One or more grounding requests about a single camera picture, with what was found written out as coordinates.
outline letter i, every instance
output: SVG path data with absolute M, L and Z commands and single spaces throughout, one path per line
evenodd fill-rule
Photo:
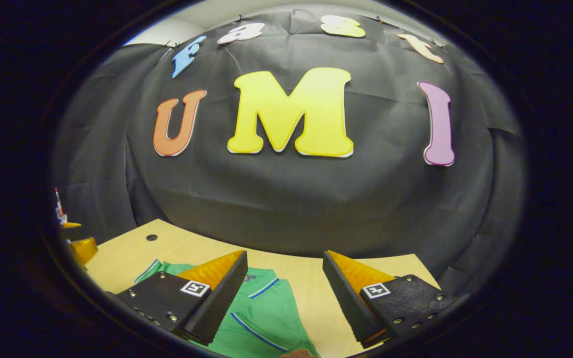
M 430 111 L 430 144 L 423 151 L 423 160 L 429 165 L 450 166 L 455 162 L 448 111 L 450 96 L 428 82 L 418 82 L 417 86 L 426 95 Z

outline wooden table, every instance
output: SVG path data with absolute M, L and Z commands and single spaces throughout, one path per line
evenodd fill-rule
M 156 234 L 158 238 L 147 241 L 146 236 L 150 234 Z M 249 267 L 273 269 L 278 278 L 288 279 L 302 324 L 323 358 L 345 358 L 364 351 L 355 340 L 322 271 L 322 259 L 247 249 L 154 220 L 100 245 L 86 267 L 100 288 L 119 293 L 132 287 L 134 280 L 155 259 L 200 265 L 239 249 L 247 250 Z M 414 274 L 439 288 L 415 255 L 357 261 L 391 276 Z

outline yellow letter m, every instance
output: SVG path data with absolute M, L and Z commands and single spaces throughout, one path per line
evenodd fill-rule
M 269 71 L 241 75 L 236 134 L 227 143 L 232 153 L 257 153 L 263 141 L 256 134 L 259 116 L 271 147 L 282 152 L 304 116 L 304 131 L 295 149 L 305 156 L 348 157 L 353 141 L 344 124 L 344 84 L 351 75 L 339 68 L 314 68 L 287 96 Z

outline green shirt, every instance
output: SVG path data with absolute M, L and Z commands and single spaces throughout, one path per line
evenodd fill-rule
M 154 261 L 136 283 L 156 272 L 180 274 L 193 265 Z M 243 284 L 209 347 L 232 358 L 278 358 L 297 349 L 318 356 L 298 315 L 288 280 L 278 279 L 272 269 L 249 268 Z

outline orange soft finger pad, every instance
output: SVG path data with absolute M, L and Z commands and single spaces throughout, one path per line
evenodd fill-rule
M 237 250 L 220 258 L 203 263 L 197 267 L 178 274 L 178 277 L 205 283 L 215 289 L 223 277 L 229 272 L 244 250 Z
M 335 260 L 339 269 L 342 270 L 344 277 L 346 277 L 356 294 L 360 294 L 360 290 L 366 286 L 395 279 L 389 274 L 385 274 L 363 263 L 358 263 L 337 252 L 328 250 L 328 253 Z
M 395 277 L 333 251 L 323 254 L 322 269 L 353 335 L 369 348 L 388 338 L 386 329 L 359 296 L 362 288 Z
M 86 238 L 72 242 L 72 247 L 75 250 L 75 258 L 77 258 L 77 261 L 81 263 L 81 265 L 88 263 L 98 251 L 94 238 Z

